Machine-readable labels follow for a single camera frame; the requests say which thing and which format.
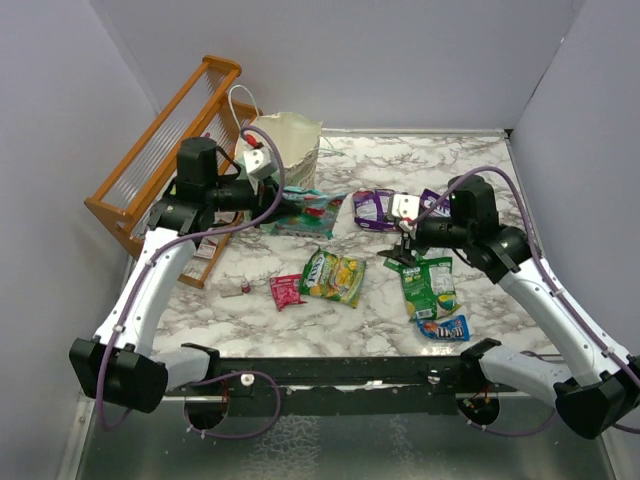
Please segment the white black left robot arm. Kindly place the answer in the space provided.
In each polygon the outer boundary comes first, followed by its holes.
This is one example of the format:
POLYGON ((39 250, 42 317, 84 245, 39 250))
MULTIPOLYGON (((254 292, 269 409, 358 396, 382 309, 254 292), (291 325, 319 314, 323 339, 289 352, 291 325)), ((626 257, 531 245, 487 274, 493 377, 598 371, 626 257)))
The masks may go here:
POLYGON ((216 213, 248 211, 246 225, 254 227, 272 220, 282 200, 285 167, 275 143, 252 126, 241 138, 248 148, 231 175, 218 171, 226 153, 215 140, 182 141, 176 174, 150 211, 142 252, 120 298, 91 339, 73 342, 69 359, 97 409, 111 403, 150 413, 177 387, 189 384, 206 395, 220 385, 212 350, 183 344, 153 355, 152 347, 171 291, 201 240, 237 230, 216 227, 216 213))

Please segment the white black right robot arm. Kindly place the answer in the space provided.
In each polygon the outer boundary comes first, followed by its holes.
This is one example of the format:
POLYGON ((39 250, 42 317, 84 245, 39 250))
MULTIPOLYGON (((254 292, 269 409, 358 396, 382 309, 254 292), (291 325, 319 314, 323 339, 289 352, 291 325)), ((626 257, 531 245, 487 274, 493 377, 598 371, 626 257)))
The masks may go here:
POLYGON ((639 359, 609 336, 564 289, 537 249, 532 227, 500 222, 493 187, 479 170, 449 182, 429 206, 395 193, 386 216, 402 232, 386 256, 412 267, 413 251, 460 250, 471 267, 510 295, 564 359, 553 365, 484 339, 461 353, 459 378, 469 390, 492 383, 552 406, 577 435, 594 439, 639 405, 639 359))

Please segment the green yellow Fox's spring tea bag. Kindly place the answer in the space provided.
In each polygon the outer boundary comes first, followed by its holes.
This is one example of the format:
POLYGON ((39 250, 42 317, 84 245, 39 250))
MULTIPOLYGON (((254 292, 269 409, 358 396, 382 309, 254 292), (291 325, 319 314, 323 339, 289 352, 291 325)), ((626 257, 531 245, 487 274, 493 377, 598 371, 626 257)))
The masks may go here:
POLYGON ((367 263, 318 248, 306 262, 298 291, 356 308, 367 263))

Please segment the teal red Fox's mint bag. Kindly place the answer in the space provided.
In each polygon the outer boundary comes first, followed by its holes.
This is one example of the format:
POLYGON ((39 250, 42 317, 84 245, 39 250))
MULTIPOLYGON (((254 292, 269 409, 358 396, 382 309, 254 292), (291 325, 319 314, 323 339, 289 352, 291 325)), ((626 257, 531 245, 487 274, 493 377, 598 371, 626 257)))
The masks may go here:
POLYGON ((276 236, 331 239, 346 196, 346 193, 328 194, 315 189, 287 186, 280 205, 287 204, 296 210, 264 225, 265 231, 276 236))

